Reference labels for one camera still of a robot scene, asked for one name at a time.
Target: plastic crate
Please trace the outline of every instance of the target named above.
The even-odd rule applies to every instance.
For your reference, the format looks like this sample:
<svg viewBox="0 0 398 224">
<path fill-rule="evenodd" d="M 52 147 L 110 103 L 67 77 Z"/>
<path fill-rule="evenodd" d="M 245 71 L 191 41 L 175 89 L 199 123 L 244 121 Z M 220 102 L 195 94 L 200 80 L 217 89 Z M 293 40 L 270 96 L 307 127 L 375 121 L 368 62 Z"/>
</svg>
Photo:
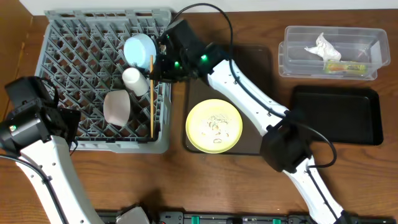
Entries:
<svg viewBox="0 0 398 224">
<path fill-rule="evenodd" d="M 169 148 L 171 84 L 155 84 L 155 141 L 149 138 L 149 93 L 139 98 L 130 93 L 134 119 L 124 127 L 105 121 L 103 102 L 109 91 L 124 89 L 121 75 L 129 67 L 124 42 L 135 33 L 152 38 L 161 35 L 170 22 L 170 11 L 46 11 L 45 15 L 50 24 L 35 75 L 54 83 L 60 107 L 81 111 L 77 149 L 165 152 Z"/>
</svg>

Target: white cup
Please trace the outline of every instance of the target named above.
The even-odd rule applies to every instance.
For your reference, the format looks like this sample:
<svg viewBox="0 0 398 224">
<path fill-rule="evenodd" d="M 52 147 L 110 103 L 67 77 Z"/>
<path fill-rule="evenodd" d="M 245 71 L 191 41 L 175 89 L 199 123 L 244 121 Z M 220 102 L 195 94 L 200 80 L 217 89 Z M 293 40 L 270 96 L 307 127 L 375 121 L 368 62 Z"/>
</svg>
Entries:
<svg viewBox="0 0 398 224">
<path fill-rule="evenodd" d="M 126 90 L 109 92 L 104 101 L 106 122 L 123 127 L 129 121 L 130 107 L 130 97 Z"/>
<path fill-rule="evenodd" d="M 123 54 L 130 66 L 149 70 L 150 56 L 154 56 L 154 63 L 156 60 L 155 43 L 146 34 L 134 35 L 124 43 Z"/>
<path fill-rule="evenodd" d="M 122 74 L 122 79 L 126 88 L 133 91 L 136 96 L 144 95 L 149 89 L 147 79 L 136 68 L 126 69 Z"/>
</svg>

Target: white wall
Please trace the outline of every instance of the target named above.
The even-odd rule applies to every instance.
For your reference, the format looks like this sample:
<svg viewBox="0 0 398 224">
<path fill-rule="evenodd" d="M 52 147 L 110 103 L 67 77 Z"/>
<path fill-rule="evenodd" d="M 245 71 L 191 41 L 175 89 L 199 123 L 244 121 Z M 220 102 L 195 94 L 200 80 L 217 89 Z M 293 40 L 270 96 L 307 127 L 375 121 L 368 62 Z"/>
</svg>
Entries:
<svg viewBox="0 0 398 224">
<path fill-rule="evenodd" d="M 322 9 L 398 9 L 398 0 L 20 0 L 29 12 L 43 15 L 52 9 L 124 9 L 169 7 L 179 11 L 193 3 L 207 2 L 224 11 L 282 11 Z M 196 7 L 189 12 L 212 12 L 209 7 Z"/>
</svg>

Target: green clip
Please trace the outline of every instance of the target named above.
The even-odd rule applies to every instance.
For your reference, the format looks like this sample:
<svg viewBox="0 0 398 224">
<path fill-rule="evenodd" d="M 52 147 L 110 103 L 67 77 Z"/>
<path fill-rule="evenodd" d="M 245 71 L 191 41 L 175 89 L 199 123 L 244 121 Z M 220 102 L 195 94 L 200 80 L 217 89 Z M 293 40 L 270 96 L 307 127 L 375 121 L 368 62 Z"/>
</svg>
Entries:
<svg viewBox="0 0 398 224">
<path fill-rule="evenodd" d="M 200 224 L 200 218 L 199 217 L 192 217 L 192 224 Z"/>
</svg>

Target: black tray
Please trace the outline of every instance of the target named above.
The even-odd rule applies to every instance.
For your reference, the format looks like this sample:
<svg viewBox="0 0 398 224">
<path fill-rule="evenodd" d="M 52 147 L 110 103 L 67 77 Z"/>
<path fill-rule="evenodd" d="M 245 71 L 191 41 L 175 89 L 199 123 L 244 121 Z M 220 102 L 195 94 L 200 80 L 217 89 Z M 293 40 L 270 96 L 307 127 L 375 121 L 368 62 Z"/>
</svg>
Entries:
<svg viewBox="0 0 398 224">
<path fill-rule="evenodd" d="M 272 57 L 267 47 L 260 45 L 237 45 L 234 47 L 234 60 L 245 76 L 256 84 L 261 91 L 272 99 L 277 100 L 272 95 L 275 92 L 272 82 Z M 233 103 L 201 80 L 190 80 L 187 86 L 186 94 L 188 97 L 185 103 L 182 133 L 183 146 L 190 152 L 204 153 L 192 145 L 185 132 L 185 121 L 187 120 L 189 111 L 198 103 L 209 99 L 220 99 L 231 104 Z M 262 136 L 250 119 L 241 110 L 238 109 L 238 111 L 243 121 L 242 135 L 234 147 L 222 154 L 259 155 Z"/>
<path fill-rule="evenodd" d="M 383 142 L 379 95 L 370 88 L 297 86 L 292 108 L 303 114 L 310 127 L 333 142 Z"/>
</svg>

